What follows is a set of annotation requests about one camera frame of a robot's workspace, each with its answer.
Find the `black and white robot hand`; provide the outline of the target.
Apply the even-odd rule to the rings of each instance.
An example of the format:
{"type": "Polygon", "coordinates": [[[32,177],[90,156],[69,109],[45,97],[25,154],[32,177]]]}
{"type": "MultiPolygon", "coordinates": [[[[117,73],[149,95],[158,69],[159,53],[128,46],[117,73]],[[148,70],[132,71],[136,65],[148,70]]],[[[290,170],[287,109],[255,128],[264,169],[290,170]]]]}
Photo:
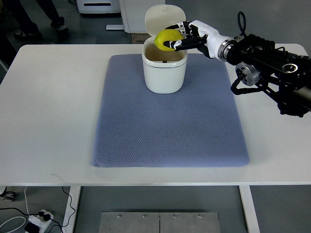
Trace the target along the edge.
{"type": "Polygon", "coordinates": [[[183,39],[167,39],[163,46],[175,51],[198,49],[206,57],[224,62],[229,49],[236,43],[233,38],[220,35],[218,30],[198,20],[182,21],[167,28],[179,31],[183,39]]]}

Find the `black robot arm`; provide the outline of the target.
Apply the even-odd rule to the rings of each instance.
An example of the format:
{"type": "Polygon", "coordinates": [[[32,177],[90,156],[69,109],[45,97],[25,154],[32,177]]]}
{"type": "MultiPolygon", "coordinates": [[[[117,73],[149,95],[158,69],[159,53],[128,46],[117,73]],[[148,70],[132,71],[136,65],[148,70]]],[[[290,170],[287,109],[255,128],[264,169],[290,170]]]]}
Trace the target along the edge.
{"type": "Polygon", "coordinates": [[[282,115],[303,117],[311,110],[311,58],[276,48],[275,42],[246,35],[245,14],[238,12],[242,40],[227,52],[236,67],[231,86],[235,95],[264,92],[277,103],[282,115]]]}

